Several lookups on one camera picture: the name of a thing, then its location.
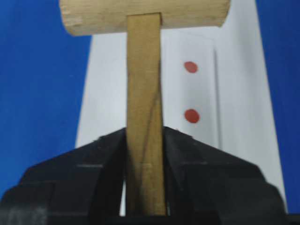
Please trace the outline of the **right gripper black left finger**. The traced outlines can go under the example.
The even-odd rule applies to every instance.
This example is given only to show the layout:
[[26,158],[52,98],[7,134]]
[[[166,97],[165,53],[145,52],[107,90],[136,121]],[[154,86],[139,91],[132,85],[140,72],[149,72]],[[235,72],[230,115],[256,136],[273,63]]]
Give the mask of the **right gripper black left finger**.
[[3,225],[103,225],[120,213],[125,130],[29,167],[0,202]]

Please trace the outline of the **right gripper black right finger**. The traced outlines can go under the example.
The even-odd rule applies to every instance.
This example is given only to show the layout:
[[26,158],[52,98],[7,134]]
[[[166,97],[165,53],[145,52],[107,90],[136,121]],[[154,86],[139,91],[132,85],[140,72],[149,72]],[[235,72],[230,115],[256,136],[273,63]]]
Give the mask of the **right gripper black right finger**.
[[177,225],[297,225],[259,167],[164,128],[166,195]]

